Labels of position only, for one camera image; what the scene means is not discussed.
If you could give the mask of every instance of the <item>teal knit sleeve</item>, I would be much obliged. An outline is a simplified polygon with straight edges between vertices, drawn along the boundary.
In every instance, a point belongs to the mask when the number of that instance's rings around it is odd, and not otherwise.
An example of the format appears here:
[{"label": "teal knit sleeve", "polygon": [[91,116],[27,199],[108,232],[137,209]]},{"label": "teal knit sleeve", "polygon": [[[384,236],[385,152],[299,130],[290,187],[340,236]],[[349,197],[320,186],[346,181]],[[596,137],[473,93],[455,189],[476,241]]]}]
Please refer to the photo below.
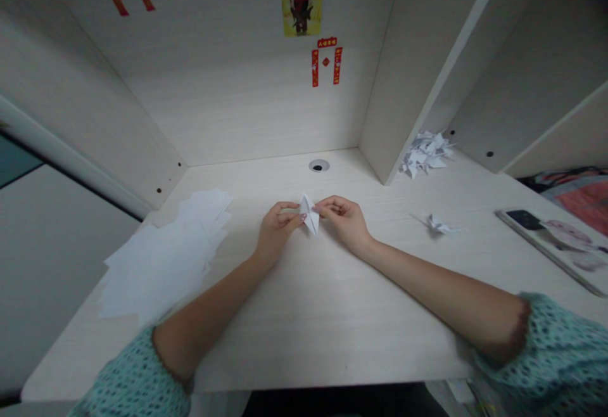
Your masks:
[{"label": "teal knit sleeve", "polygon": [[514,411],[551,417],[607,416],[608,330],[544,295],[520,296],[531,307],[526,346],[500,368],[477,353],[482,372],[509,398],[506,401],[516,404]]},{"label": "teal knit sleeve", "polygon": [[186,417],[190,398],[161,362],[153,328],[142,331],[99,373],[68,417]]}]

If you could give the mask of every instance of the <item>desk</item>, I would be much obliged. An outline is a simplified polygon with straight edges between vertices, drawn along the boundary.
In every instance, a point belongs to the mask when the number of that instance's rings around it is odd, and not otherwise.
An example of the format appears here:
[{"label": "desk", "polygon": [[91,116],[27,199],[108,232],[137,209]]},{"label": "desk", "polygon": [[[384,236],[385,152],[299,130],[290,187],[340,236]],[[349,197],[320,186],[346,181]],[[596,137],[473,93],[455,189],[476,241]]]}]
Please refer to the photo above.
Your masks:
[{"label": "desk", "polygon": [[[315,173],[308,163],[326,159]],[[358,202],[377,239],[509,292],[542,292],[608,325],[608,300],[569,278],[500,221],[494,210],[533,209],[606,242],[573,216],[503,174],[461,153],[446,169],[382,186],[357,149],[190,168],[162,209],[145,222],[162,226],[180,201],[216,187],[234,201],[229,235],[204,289],[252,253],[264,213],[278,200],[318,201],[339,194]],[[432,238],[419,219],[436,214],[467,232]],[[25,401],[80,398],[106,362],[137,333],[135,316],[99,319],[98,285],[29,378]],[[469,349],[414,299],[350,254],[322,222],[319,237],[294,233],[285,254],[204,358],[195,391],[254,390],[463,377]]]}]

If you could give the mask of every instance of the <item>woman's left hand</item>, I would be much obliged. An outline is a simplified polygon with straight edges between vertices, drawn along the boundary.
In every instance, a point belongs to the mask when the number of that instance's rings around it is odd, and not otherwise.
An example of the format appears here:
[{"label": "woman's left hand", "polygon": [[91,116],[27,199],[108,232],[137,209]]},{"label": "woman's left hand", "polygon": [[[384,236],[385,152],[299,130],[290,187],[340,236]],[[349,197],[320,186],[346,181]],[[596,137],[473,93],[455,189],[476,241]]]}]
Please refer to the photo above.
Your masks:
[{"label": "woman's left hand", "polygon": [[279,260],[289,237],[306,219],[306,214],[281,212],[281,210],[299,207],[297,203],[279,202],[270,208],[262,219],[254,257],[268,266],[273,266]]}]

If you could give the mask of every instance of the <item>hand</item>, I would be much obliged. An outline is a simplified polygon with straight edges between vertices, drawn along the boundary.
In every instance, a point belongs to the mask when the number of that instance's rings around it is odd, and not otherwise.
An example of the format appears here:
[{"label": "hand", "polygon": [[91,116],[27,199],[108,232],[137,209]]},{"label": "hand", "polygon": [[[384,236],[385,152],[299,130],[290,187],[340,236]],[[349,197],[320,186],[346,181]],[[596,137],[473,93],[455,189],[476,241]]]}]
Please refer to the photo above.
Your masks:
[{"label": "hand", "polygon": [[281,212],[282,209],[297,209],[300,205],[291,202],[275,204],[262,219],[258,245],[253,256],[263,264],[273,266],[281,257],[287,240],[293,231],[301,226],[306,214]]},{"label": "hand", "polygon": [[338,231],[339,237],[355,255],[361,257],[374,241],[367,231],[365,218],[359,205],[337,195],[327,197],[315,205],[315,211]]}]

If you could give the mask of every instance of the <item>forearm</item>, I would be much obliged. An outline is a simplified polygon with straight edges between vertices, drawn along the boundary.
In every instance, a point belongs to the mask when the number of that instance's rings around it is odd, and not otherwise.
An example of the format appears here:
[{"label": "forearm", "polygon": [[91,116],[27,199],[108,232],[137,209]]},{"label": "forearm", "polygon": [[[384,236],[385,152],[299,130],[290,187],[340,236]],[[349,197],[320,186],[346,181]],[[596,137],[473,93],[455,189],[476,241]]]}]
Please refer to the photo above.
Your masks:
[{"label": "forearm", "polygon": [[156,327],[156,349],[174,375],[184,382],[192,377],[203,356],[270,268],[252,256]]},{"label": "forearm", "polygon": [[360,256],[497,362],[521,351],[528,315],[523,299],[376,240]]}]

